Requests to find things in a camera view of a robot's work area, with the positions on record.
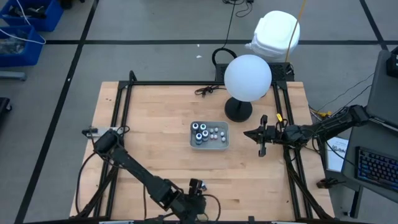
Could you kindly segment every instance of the gray floor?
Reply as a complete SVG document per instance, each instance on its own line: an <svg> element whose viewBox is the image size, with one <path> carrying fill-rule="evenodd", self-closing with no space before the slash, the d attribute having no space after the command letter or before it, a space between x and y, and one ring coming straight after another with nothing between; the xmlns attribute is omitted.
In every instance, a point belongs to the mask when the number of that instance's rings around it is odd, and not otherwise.
<svg viewBox="0 0 398 224"><path fill-rule="evenodd" d="M377 40L359 1L307 2L300 39ZM384 40L398 40L394 17L398 2L366 2ZM75 1L55 31L42 35L48 40L79 40L92 3ZM261 16L273 10L297 15L300 5L296 0L257 0L250 15L234 17L230 39L251 39ZM100 0L87 39L222 40L231 7L221 0ZM130 70L139 80L213 80L211 53L220 45L197 44L83 47L25 222L68 217L86 144L80 131L91 123L101 82L125 80ZM14 105L0 134L1 223L15 220L76 47L46 45L36 66L7 68L26 72L26 82L0 80L0 96L10 97ZM242 45L228 47L238 55L250 54ZM380 45L299 45L291 62L296 80L305 84L308 102L317 109L372 74L380 50ZM230 60L228 55L218 57L219 62ZM371 78L324 110L337 110L370 83ZM365 105L368 94L352 104ZM349 210L353 192L344 187L330 192L336 216L350 220L343 211ZM392 223L398 218L397 210L397 204L367 190L357 221Z"/></svg>

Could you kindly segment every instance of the blue bin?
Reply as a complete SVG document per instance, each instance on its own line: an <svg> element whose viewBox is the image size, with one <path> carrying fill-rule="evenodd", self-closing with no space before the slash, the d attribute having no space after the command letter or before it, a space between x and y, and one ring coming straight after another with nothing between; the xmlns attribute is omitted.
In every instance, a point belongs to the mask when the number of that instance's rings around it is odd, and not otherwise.
<svg viewBox="0 0 398 224"><path fill-rule="evenodd" d="M35 40L43 42L43 39L32 26L15 26L15 27L0 27L4 32L8 34L16 34L18 30L21 30L28 34L28 40ZM8 38L6 34L0 32L0 39ZM40 53L43 45L26 42L25 48L20 54L0 54L0 67L14 67L14 66L26 66L35 65L39 60Z"/></svg>
<svg viewBox="0 0 398 224"><path fill-rule="evenodd" d="M57 0L19 0L19 2L22 7L30 3L47 6L47 10L45 11L46 19L29 17L27 19L37 31L54 31L63 13L63 9ZM7 16L11 6L19 7L16 0L8 0L0 11L0 19L4 19L10 26L28 25L23 17Z"/></svg>

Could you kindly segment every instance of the black lamp base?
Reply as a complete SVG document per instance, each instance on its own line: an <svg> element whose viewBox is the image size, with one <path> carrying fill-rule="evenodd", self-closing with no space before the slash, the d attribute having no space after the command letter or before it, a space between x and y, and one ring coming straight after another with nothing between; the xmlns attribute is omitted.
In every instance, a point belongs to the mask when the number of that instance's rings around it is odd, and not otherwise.
<svg viewBox="0 0 398 224"><path fill-rule="evenodd" d="M225 115L235 122L243 122L250 118L253 107L250 102L242 102L231 97L225 103Z"/></svg>

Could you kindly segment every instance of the white spherical lamp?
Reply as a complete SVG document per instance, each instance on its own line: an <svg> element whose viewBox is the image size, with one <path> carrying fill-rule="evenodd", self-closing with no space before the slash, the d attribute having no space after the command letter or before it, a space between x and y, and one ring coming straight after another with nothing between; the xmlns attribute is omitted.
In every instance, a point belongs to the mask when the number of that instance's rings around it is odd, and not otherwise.
<svg viewBox="0 0 398 224"><path fill-rule="evenodd" d="M272 81L267 62L256 55L242 55L226 68L225 87L232 98L225 104L225 114L235 122L247 120L252 113L252 101L264 96Z"/></svg>

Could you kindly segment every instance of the desk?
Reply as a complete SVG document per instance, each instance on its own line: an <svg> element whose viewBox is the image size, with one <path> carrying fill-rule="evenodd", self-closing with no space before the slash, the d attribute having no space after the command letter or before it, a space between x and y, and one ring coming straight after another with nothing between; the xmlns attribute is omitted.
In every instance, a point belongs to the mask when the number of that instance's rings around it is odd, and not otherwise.
<svg viewBox="0 0 398 224"><path fill-rule="evenodd" d="M243 134L243 131L257 128L263 114L269 115L269 124L277 122L272 89L265 97L252 103L253 113L247 121L234 123L224 114L224 103L230 97L228 92L216 90L202 98L193 93L201 87L133 86L127 116L127 125L131 130L124 141L129 154L154 175L170 179L184 190L188 190L190 178L203 179L208 188L206 193L215 195L221 202L220 220L247 221L248 216L254 216L256 221L294 220L282 146L268 144L267 155L258 157L259 145ZM93 126L109 126L117 88L117 82L102 84ZM303 83L290 82L288 88L295 123L310 124ZM284 99L280 100L286 114ZM190 123L194 120L228 122L229 149L225 152L193 151L189 146L189 132ZM88 141L85 159L92 150L91 142ZM316 186L316 182L325 178L320 156L308 149L303 149L301 155L309 191L325 211L334 217L328 190ZM82 173L81 208L97 189L102 164L103 161L95 156ZM299 189L297 194L300 213L305 217ZM104 194L101 215L105 214L107 198L108 191ZM207 203L206 213L210 220L214 220L218 212L217 204L211 198ZM165 213L148 195L147 209L147 217ZM75 207L72 206L70 215L75 214ZM111 219L142 220L143 214L142 184L127 171L121 170Z"/></svg>

